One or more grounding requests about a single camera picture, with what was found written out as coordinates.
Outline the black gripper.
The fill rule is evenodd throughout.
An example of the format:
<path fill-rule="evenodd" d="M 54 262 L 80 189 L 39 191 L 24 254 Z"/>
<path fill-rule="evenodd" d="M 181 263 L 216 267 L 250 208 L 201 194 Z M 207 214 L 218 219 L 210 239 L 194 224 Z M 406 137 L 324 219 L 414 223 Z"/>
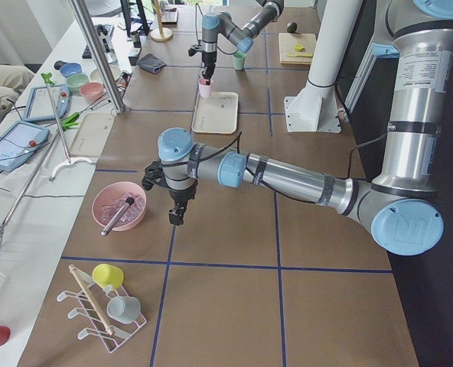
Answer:
<path fill-rule="evenodd" d="M 170 224 L 177 224 L 177 226 L 184 224 L 184 214 L 187 209 L 188 201 L 195 199 L 196 189 L 196 183 L 193 183 L 185 189 L 168 189 L 169 195 L 174 201 L 174 209 L 168 211 Z"/>
<path fill-rule="evenodd" d="M 211 84 L 212 76 L 216 66 L 216 52 L 202 52 L 202 62 L 204 65 L 203 78 L 207 79 L 207 84 Z"/>

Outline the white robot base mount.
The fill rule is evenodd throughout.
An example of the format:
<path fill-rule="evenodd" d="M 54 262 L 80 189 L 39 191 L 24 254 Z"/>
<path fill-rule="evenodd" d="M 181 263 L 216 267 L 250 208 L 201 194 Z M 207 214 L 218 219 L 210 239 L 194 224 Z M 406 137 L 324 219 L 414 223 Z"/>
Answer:
<path fill-rule="evenodd" d="M 288 132 L 341 132 L 335 84 L 361 5 L 361 0 L 327 2 L 305 88 L 285 97 Z"/>

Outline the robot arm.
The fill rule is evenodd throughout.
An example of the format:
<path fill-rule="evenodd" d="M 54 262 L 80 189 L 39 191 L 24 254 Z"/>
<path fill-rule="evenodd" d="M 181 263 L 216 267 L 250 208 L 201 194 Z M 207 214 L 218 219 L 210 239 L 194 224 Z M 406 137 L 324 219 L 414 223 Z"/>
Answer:
<path fill-rule="evenodd" d="M 359 223 L 373 240 L 397 255 L 434 247 L 444 232 L 432 204 L 430 177 L 453 61 L 453 1 L 380 1 L 376 45 L 398 58 L 380 174 L 370 180 L 343 176 L 337 145 L 292 152 L 288 164 L 248 153 L 233 141 L 224 148 L 195 142 L 170 128 L 158 137 L 158 160 L 142 185 L 164 187 L 174 200 L 169 220 L 179 226 L 199 180 L 224 187 L 264 186 L 289 199 L 330 207 Z"/>
<path fill-rule="evenodd" d="M 191 47 L 189 54 L 201 53 L 204 70 L 202 77 L 210 84 L 216 62 L 218 36 L 223 35 L 237 50 L 247 54 L 253 46 L 253 40 L 271 22 L 276 22 L 284 10 L 283 0 L 258 1 L 262 9 L 254 15 L 245 25 L 238 26 L 230 13 L 206 13 L 201 21 L 201 40 Z"/>

